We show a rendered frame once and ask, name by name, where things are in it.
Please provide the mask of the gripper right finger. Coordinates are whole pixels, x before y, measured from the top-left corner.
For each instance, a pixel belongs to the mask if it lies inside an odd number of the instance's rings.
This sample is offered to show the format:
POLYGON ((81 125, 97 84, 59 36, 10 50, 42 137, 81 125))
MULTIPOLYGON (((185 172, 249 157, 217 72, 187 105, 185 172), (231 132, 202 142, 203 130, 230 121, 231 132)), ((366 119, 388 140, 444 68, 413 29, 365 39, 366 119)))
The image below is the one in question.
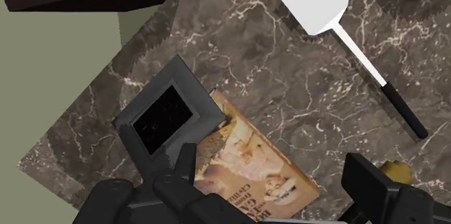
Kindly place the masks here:
POLYGON ((358 153, 346 155, 341 185, 353 200, 338 218, 347 224, 451 224, 451 206, 393 181, 358 153))

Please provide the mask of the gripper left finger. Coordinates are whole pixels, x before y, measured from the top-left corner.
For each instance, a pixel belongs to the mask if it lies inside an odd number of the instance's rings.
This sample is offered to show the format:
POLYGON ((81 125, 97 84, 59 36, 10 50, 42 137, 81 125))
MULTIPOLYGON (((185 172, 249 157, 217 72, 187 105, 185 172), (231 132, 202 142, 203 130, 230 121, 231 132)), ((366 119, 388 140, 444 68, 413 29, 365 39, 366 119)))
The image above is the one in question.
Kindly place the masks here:
POLYGON ((132 182, 112 178, 98 182, 72 224, 254 224, 215 193, 194 187, 197 145, 182 145, 175 168, 153 173, 148 193, 132 182))

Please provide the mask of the tan illustrated book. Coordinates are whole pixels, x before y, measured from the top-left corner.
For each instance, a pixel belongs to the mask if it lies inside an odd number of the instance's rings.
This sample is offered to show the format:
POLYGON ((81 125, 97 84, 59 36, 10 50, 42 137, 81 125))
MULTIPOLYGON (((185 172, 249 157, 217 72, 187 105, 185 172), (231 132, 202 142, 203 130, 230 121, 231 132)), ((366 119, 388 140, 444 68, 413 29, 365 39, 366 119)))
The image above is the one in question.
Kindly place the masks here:
POLYGON ((197 145, 194 186, 216 193, 251 219, 290 218, 319 188, 218 90, 210 93, 226 119, 197 145))

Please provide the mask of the small yellow object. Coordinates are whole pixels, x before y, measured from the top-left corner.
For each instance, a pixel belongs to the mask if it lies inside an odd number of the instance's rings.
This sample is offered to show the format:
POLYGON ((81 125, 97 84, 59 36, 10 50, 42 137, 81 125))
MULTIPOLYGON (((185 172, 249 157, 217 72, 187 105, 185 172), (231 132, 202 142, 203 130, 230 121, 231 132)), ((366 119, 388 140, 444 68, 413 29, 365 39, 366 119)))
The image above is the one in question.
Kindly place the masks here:
POLYGON ((386 161, 379 170, 395 182, 413 184, 413 171, 407 164, 398 160, 386 161))

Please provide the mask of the grey square box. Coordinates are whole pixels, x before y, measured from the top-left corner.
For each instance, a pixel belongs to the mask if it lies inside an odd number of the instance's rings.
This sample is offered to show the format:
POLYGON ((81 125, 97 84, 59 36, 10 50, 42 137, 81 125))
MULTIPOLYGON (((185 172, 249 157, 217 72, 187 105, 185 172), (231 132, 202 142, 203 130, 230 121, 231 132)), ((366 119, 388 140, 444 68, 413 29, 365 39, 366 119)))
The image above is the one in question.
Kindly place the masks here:
POLYGON ((199 143, 226 119, 183 59, 175 55, 113 124, 144 180, 175 165, 183 143, 199 143))

